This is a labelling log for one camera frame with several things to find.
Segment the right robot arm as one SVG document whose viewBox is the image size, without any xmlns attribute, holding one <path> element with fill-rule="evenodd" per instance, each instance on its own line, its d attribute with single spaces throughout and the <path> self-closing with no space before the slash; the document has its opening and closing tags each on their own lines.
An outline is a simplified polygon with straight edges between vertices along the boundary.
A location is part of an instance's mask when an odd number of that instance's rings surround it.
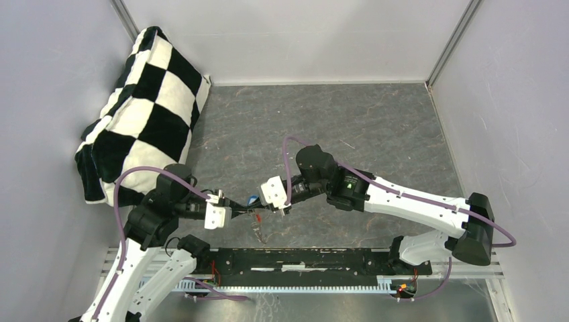
<svg viewBox="0 0 569 322">
<path fill-rule="evenodd" d="M 427 233 L 396 237 L 387 256 L 389 268 L 404 274 L 413 266 L 453 257 L 488 266 L 495 221 L 486 195 L 444 197 L 398 186 L 361 170 L 339 165 L 318 145 L 302 148 L 295 161 L 300 174 L 292 181 L 293 203 L 325 195 L 342 211 L 382 213 L 431 227 Z"/>
</svg>

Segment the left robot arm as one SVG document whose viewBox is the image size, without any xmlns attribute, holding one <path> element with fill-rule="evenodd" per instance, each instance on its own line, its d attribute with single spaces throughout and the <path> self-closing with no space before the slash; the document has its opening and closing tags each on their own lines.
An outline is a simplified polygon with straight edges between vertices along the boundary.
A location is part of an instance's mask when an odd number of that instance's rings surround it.
<svg viewBox="0 0 569 322">
<path fill-rule="evenodd" d="M 151 190 L 122 221 L 119 214 L 119 185 L 130 174 L 155 172 L 156 188 Z M 206 194 L 188 182 L 189 169 L 171 164 L 165 169 L 137 166 L 117 179 L 113 208 L 119 228 L 117 257 L 91 306 L 76 321 L 147 321 L 174 287 L 190 273 L 203 273 L 211 264 L 208 244 L 186 236 L 163 267 L 143 286 L 139 283 L 153 259 L 177 229 L 180 218 L 205 222 L 206 229 L 228 224 L 232 217 L 250 210 L 235 203 L 221 191 Z"/>
</svg>

